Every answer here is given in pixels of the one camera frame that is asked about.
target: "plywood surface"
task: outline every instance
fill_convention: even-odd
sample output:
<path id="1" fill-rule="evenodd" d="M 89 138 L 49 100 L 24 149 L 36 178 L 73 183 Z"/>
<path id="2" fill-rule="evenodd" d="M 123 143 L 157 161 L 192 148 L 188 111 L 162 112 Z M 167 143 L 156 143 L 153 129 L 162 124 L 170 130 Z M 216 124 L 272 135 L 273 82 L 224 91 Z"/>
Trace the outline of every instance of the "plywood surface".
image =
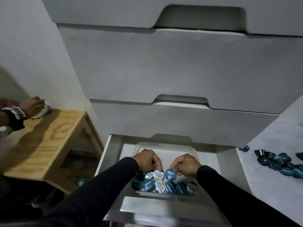
<path id="1" fill-rule="evenodd" d="M 54 109 L 43 118 L 26 120 L 23 136 L 0 161 L 0 170 L 9 177 L 43 180 L 56 161 L 64 160 L 85 116 L 85 111 Z"/>

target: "plastic tray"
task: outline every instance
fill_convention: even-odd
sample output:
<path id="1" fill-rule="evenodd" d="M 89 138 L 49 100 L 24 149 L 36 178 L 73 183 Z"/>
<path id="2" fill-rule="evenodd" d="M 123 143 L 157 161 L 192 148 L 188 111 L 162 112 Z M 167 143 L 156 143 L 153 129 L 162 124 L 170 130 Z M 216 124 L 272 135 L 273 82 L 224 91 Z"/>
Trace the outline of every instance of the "plastic tray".
<path id="1" fill-rule="evenodd" d="M 134 155 L 141 152 L 143 149 L 152 149 L 156 155 L 160 158 L 161 165 L 163 168 L 163 172 L 165 172 L 172 162 L 179 156 L 184 154 L 190 154 L 191 156 L 194 156 L 196 160 L 199 161 L 197 151 L 191 147 L 191 146 L 183 146 L 183 145 L 172 145 L 172 144 L 164 144 L 164 143 L 150 143 L 150 142 L 140 142 L 138 143 L 134 148 Z M 198 182 L 194 178 L 187 178 L 184 175 L 177 176 L 176 180 L 174 180 L 174 183 L 178 182 L 195 182 L 197 185 Z M 199 197 L 199 191 L 201 187 L 199 186 L 199 190 L 196 196 L 180 196 L 180 195 L 174 195 L 174 194 L 166 194 L 164 193 L 157 193 L 156 191 L 147 192 L 144 191 L 144 189 L 137 191 L 137 193 L 144 195 L 144 196 L 158 196 L 158 197 L 174 197 L 174 198 L 187 198 L 187 199 L 197 199 Z"/>

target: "black sleeve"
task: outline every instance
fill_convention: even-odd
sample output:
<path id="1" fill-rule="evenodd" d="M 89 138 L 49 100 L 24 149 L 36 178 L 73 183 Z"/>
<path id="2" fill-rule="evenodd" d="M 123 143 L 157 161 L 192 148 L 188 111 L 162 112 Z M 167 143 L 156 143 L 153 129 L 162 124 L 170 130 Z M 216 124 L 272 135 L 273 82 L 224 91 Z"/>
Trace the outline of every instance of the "black sleeve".
<path id="1" fill-rule="evenodd" d="M 209 166 L 201 166 L 198 169 L 197 180 L 233 227 L 243 227 L 246 223 L 250 226 L 300 226 L 278 210 L 237 187 Z"/>
<path id="2" fill-rule="evenodd" d="M 133 158 L 121 159 L 68 195 L 36 227 L 97 227 L 137 171 L 138 164 Z"/>

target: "drawer front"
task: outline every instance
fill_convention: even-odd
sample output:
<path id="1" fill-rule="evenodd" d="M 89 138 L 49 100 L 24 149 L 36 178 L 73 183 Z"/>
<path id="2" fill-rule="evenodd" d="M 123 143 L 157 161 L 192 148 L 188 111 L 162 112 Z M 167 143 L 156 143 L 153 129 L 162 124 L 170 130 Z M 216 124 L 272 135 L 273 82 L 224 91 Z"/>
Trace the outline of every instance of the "drawer front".
<path id="1" fill-rule="evenodd" d="M 123 157 L 133 156 L 138 142 L 158 142 L 157 139 L 110 135 L 96 175 L 114 165 Z M 209 165 L 238 187 L 251 193 L 237 150 L 235 148 L 202 145 L 185 142 L 179 137 L 164 140 L 164 143 L 192 145 L 201 164 Z M 177 199 L 164 196 L 147 196 L 136 193 L 128 184 L 110 208 L 105 220 L 141 225 L 176 226 L 229 226 L 226 217 L 219 211 L 209 195 L 199 187 L 199 196 L 194 199 Z"/>
<path id="2" fill-rule="evenodd" d="M 109 134 L 146 138 L 166 134 L 190 137 L 196 143 L 245 146 L 278 117 L 186 103 L 91 103 L 103 130 L 102 142 Z"/>
<path id="3" fill-rule="evenodd" d="M 204 97 L 211 108 L 280 114 L 303 94 L 303 38 L 90 26 L 59 31 L 89 99 Z"/>
<path id="4" fill-rule="evenodd" d="M 179 22 L 190 18 L 198 10 L 198 17 L 204 17 L 208 22 L 202 24 L 201 29 L 206 29 L 209 24 L 222 23 L 222 18 L 230 16 L 234 25 L 238 21 L 244 22 L 244 29 L 251 34 L 274 34 L 302 36 L 303 28 L 301 7 L 303 0 L 43 0 L 44 5 L 55 23 L 69 23 L 81 25 L 101 25 L 151 28 L 162 15 L 166 18 L 179 19 Z M 184 8 L 189 5 L 193 10 L 184 11 L 167 10 L 167 6 Z M 229 15 L 227 8 L 233 7 Z"/>

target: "wrist strap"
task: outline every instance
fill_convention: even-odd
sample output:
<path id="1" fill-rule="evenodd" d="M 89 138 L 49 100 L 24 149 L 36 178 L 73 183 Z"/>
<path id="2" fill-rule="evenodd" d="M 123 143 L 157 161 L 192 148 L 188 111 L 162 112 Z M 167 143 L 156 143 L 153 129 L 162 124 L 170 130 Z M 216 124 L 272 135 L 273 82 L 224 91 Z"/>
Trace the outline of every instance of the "wrist strap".
<path id="1" fill-rule="evenodd" d="M 26 115 L 19 107 L 5 107 L 0 111 L 8 115 L 8 126 L 10 126 L 14 131 L 24 128 L 23 121 L 26 120 Z"/>

